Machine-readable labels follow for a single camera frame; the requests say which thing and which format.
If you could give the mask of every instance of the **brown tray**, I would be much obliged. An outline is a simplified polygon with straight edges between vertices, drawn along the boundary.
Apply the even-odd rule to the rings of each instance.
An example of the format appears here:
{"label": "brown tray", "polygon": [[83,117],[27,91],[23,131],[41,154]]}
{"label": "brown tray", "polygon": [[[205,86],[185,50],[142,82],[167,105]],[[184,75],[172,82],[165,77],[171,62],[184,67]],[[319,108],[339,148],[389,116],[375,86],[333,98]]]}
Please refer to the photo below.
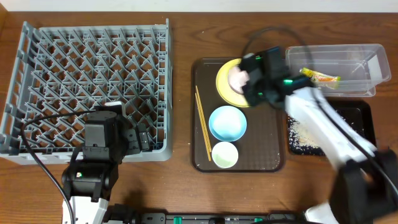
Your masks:
{"label": "brown tray", "polygon": [[[233,58],[203,58],[192,68],[192,145],[193,166],[201,172],[275,172],[285,162],[284,132],[282,127],[283,111],[276,111],[266,103],[255,108],[240,108],[246,116],[248,127],[243,137],[232,142],[239,152],[238,162],[229,169],[220,169],[209,162],[205,140],[200,125],[195,100],[195,85],[198,86],[206,124],[210,114],[220,106],[228,105],[217,92],[216,76],[218,70]],[[219,142],[208,130],[210,144]]]}

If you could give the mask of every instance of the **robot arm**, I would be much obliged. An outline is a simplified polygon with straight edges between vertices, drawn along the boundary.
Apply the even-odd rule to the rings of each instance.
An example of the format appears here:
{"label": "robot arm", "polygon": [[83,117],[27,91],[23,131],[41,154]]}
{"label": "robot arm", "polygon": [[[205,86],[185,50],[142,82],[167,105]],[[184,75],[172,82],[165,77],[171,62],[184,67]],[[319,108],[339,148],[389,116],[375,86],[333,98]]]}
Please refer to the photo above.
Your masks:
{"label": "robot arm", "polygon": [[[99,106],[87,116],[84,146],[74,150],[62,174],[63,189],[76,224],[103,222],[122,159],[149,149],[145,126],[129,129],[125,115],[124,104],[118,101]],[[76,160],[80,151],[83,158]],[[62,223],[71,223],[66,201],[62,208]],[[119,218],[125,220],[123,215],[117,215],[116,220]]]}
{"label": "robot arm", "polygon": [[[307,210],[308,221],[372,223],[398,209],[394,152],[378,152],[343,121],[307,77],[291,77],[278,47],[247,54],[239,68],[249,78],[242,86],[248,103],[267,102],[302,123],[338,172],[329,203]],[[366,181],[364,175],[373,181]]]}

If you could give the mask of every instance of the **blue bowl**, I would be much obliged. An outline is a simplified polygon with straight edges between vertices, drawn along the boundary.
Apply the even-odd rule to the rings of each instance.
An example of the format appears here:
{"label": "blue bowl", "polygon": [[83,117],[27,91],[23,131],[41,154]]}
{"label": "blue bowl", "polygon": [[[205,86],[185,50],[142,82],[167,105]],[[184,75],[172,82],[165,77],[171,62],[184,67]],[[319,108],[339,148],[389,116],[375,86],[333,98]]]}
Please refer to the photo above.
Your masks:
{"label": "blue bowl", "polygon": [[242,111],[233,106],[222,106],[212,112],[209,119],[210,132],[220,141],[240,139],[248,123]]}

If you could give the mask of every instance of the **dish rack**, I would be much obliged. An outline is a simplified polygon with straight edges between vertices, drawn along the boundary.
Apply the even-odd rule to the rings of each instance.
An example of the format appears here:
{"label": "dish rack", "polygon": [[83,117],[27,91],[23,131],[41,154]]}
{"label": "dish rack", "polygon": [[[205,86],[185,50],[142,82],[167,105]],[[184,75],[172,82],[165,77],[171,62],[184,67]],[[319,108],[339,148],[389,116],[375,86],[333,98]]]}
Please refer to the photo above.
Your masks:
{"label": "dish rack", "polygon": [[[0,157],[35,164],[19,135],[30,119],[122,101],[131,128],[145,124],[151,148],[123,161],[169,159],[171,40],[168,19],[153,26],[39,29],[25,22],[0,125]],[[45,164],[69,162],[73,149],[84,142],[85,116],[31,124],[26,129],[31,148]]]}

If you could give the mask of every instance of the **white wall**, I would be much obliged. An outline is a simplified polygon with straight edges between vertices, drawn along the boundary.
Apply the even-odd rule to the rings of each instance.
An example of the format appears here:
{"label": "white wall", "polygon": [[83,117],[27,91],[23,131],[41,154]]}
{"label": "white wall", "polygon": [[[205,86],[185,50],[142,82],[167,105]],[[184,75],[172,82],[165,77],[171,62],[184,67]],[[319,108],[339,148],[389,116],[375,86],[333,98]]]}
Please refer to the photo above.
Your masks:
{"label": "white wall", "polygon": [[398,12],[398,0],[0,0],[8,11]]}

